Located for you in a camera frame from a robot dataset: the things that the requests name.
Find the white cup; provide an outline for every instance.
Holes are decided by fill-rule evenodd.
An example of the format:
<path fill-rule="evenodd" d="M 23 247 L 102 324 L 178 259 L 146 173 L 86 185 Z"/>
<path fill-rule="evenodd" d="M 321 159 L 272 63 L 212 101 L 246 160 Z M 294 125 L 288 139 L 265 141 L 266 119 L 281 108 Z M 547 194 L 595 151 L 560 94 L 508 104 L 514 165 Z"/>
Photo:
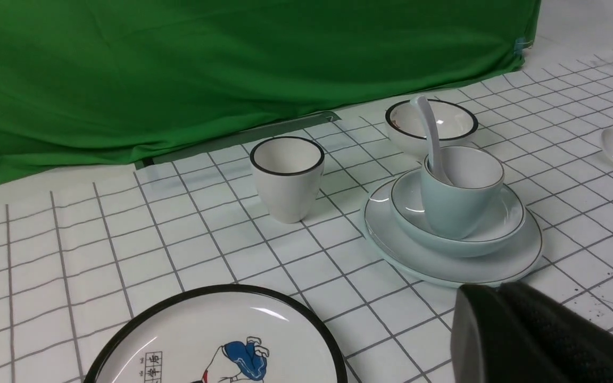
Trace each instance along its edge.
<path fill-rule="evenodd" d="M 429 155 L 420 173 L 425 216 L 436 234 L 463 239 L 479 225 L 484 211 L 503 187 L 503 164 L 486 151 L 469 146 L 440 149 L 443 170 L 452 185 L 428 171 Z"/>
<path fill-rule="evenodd" d="M 252 174 L 268 213 L 282 223 L 302 220 L 316 201 L 326 155 L 314 141 L 275 137 L 250 153 Z"/>

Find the black rim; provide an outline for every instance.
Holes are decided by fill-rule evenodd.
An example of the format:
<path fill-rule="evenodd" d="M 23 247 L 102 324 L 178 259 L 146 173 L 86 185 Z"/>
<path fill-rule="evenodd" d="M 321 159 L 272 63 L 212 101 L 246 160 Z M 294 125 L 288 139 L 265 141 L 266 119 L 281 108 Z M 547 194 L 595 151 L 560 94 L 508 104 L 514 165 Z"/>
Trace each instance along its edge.
<path fill-rule="evenodd" d="M 264 145 L 265 143 L 268 143 L 269 141 L 280 140 L 282 138 L 295 138 L 297 140 L 306 141 L 307 143 L 313 146 L 316 146 L 316 148 L 318 148 L 318 151 L 321 153 L 321 157 L 316 162 L 316 165 L 310 167 L 309 169 L 302 170 L 300 172 L 292 172 L 292 173 L 274 172 L 273 170 L 268 170 L 267 168 L 260 166 L 255 160 L 255 151 L 257 151 L 257 148 Z M 321 148 L 321 145 L 318 145 L 315 141 L 307 140 L 306 138 L 296 137 L 296 136 L 281 136 L 281 137 L 269 138 L 268 140 L 264 140 L 258 143 L 257 146 L 252 148 L 252 151 L 250 152 L 250 162 L 252 162 L 253 167 L 262 170 L 262 172 L 273 174 L 275 176 L 299 176 L 300 174 L 311 172 L 311 170 L 318 168 L 323 163 L 323 161 L 325 161 L 325 159 L 326 159 L 326 152 L 323 151 L 323 148 Z"/>
<path fill-rule="evenodd" d="M 181 294 L 177 294 L 175 296 L 171 296 L 160 303 L 156 303 L 148 310 L 140 313 L 134 319 L 127 322 L 127 324 L 120 329 L 117 334 L 115 334 L 110 341 L 103 347 L 101 352 L 98 354 L 94 362 L 92 363 L 92 367 L 89 368 L 87 376 L 85 376 L 85 380 L 83 383 L 95 383 L 96 379 L 99 376 L 99 373 L 102 371 L 103 366 L 105 366 L 105 362 L 110 358 L 112 352 L 115 351 L 117 346 L 121 344 L 121 342 L 129 335 L 132 331 L 134 331 L 141 324 L 146 322 L 146 320 L 150 319 L 152 316 L 156 315 L 160 311 L 163 311 L 169 307 L 174 306 L 177 303 L 181 303 L 185 300 L 191 298 L 197 298 L 198 296 L 208 295 L 208 294 L 216 294 L 216 293 L 249 293 L 249 294 L 258 294 L 268 296 L 270 298 L 274 298 L 277 301 L 283 302 L 286 305 L 290 306 L 294 310 L 297 310 L 303 317 L 305 317 L 312 326 L 321 334 L 321 337 L 326 342 L 328 349 L 330 350 L 330 354 L 333 357 L 333 363 L 335 366 L 336 373 L 336 383 L 347 383 L 347 371 L 345 370 L 345 360 L 342 357 L 342 352 L 340 348 L 337 346 L 337 342 L 333 337 L 333 334 L 330 333 L 330 330 L 326 327 L 326 325 L 314 314 L 311 310 L 307 309 L 294 299 L 290 298 L 287 295 L 278 293 L 273 291 L 272 289 L 260 288 L 258 286 L 249 286 L 249 285 L 216 285 L 216 286 L 206 286 L 204 288 L 192 289 L 190 291 L 186 291 Z"/>
<path fill-rule="evenodd" d="M 441 101 L 440 99 L 429 99 L 427 101 L 429 101 L 429 102 L 441 102 L 441 104 L 448 104 L 448 105 L 455 106 L 458 109 L 461 109 L 462 111 L 466 112 L 468 114 L 468 116 L 470 116 L 472 118 L 472 128 L 470 129 L 470 131 L 468 131 L 467 133 L 463 134 L 462 136 L 458 136 L 458 137 L 441 138 L 440 141 L 460 140 L 461 138 L 465 138 L 465 137 L 469 136 L 470 134 L 474 133 L 475 131 L 477 131 L 477 128 L 479 127 L 479 121 L 477 121 L 477 116 L 474 116 L 474 113 L 472 113 L 472 112 L 468 111 L 467 109 L 465 109 L 464 107 L 462 107 L 462 106 L 460 106 L 458 104 L 454 104 L 452 102 Z M 419 138 L 420 140 L 426 140 L 427 139 L 426 137 L 416 136 L 415 134 L 408 133 L 407 131 L 402 131 L 398 126 L 396 126 L 396 124 L 394 124 L 394 122 L 392 122 L 392 111 L 394 109 L 396 109 L 397 106 L 400 106 L 402 104 L 407 104 L 408 102 L 411 102 L 411 100 L 407 99 L 406 101 L 397 102 L 396 104 L 390 106 L 389 109 L 387 109 L 387 112 L 385 113 L 385 119 L 387 120 L 387 124 L 389 124 L 389 126 L 391 126 L 392 129 L 398 131 L 401 134 L 404 134 L 406 136 L 413 137 L 413 138 Z"/>

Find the spoon handle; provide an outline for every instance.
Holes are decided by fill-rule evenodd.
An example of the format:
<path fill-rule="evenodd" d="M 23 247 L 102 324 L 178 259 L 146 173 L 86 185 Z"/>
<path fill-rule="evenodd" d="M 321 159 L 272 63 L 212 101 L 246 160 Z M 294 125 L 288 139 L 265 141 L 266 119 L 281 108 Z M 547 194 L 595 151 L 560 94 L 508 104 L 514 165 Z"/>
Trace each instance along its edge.
<path fill-rule="evenodd" d="M 452 185 L 448 177 L 446 177 L 441 164 L 441 149 L 440 143 L 438 142 L 436 118 L 434 116 L 434 112 L 432 111 L 432 106 L 430 106 L 429 101 L 427 101 L 427 98 L 423 95 L 419 95 L 418 97 L 411 99 L 411 105 L 415 107 L 416 111 L 418 111 L 424 120 L 423 125 L 425 128 L 425 136 L 429 149 L 430 168 L 428 171 L 445 184 Z"/>

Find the light blue cup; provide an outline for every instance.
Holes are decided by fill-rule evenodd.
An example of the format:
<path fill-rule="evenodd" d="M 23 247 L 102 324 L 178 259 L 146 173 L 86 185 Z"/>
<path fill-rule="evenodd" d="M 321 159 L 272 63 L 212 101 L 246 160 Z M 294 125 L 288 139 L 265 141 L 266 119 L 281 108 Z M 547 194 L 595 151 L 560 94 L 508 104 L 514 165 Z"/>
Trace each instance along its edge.
<path fill-rule="evenodd" d="M 462 239 L 477 228 L 484 211 L 503 187 L 503 165 L 491 154 L 468 146 L 445 146 L 440 155 L 443 170 L 453 185 L 434 177 L 425 157 L 420 173 L 425 215 L 437 235 Z"/>

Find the light blue plate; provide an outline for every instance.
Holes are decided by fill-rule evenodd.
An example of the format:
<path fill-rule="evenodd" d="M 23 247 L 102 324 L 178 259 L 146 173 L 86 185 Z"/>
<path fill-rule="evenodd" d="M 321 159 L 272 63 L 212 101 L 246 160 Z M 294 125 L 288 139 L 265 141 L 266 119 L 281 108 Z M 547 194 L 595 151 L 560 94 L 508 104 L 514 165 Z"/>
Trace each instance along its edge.
<path fill-rule="evenodd" d="M 433 284 L 499 286 L 531 272 L 543 255 L 543 236 L 527 211 L 524 227 L 503 248 L 482 257 L 450 257 L 420 246 L 401 230 L 392 215 L 389 181 L 373 191 L 361 208 L 364 235 L 389 264 Z"/>

